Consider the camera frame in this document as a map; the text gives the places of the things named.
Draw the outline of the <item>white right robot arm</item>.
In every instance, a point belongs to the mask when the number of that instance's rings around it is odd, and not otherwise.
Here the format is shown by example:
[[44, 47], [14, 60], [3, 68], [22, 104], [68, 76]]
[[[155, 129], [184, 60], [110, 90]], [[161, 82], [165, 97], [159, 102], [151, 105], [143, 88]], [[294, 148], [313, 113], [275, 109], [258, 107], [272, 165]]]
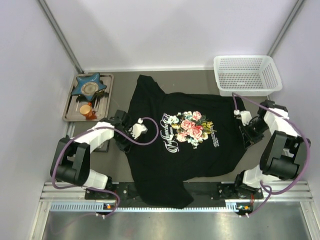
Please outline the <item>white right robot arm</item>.
[[245, 149], [260, 142], [265, 131], [270, 132], [259, 165], [236, 176], [234, 188], [239, 194], [255, 194], [261, 189], [261, 183], [294, 180], [299, 176], [311, 141], [303, 139], [288, 123], [289, 115], [285, 106], [265, 100], [260, 103], [256, 117], [252, 117], [247, 110], [239, 109], [234, 110], [234, 116], [240, 121], [239, 129]]

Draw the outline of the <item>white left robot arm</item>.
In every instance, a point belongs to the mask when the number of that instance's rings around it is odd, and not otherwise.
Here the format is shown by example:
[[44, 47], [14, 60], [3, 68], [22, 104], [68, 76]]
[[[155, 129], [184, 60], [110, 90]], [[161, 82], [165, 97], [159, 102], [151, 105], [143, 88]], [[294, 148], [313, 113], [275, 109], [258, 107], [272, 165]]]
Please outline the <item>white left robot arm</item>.
[[57, 189], [56, 181], [70, 184], [69, 187], [89, 187], [105, 190], [109, 177], [91, 169], [91, 153], [104, 143], [115, 140], [117, 147], [128, 152], [138, 138], [137, 127], [131, 123], [128, 113], [117, 110], [115, 116], [104, 118], [87, 131], [75, 137], [61, 138], [53, 157], [50, 176]]

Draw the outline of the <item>black floral t-shirt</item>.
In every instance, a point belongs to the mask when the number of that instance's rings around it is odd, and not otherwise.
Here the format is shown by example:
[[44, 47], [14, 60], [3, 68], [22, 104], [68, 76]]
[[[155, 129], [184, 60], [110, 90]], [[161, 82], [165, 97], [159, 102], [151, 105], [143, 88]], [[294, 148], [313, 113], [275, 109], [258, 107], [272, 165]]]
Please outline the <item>black floral t-shirt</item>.
[[138, 77], [128, 115], [142, 118], [147, 133], [126, 157], [146, 204], [184, 208], [194, 200], [184, 181], [236, 168], [246, 150], [235, 109], [245, 109], [240, 98], [165, 93], [152, 77]]

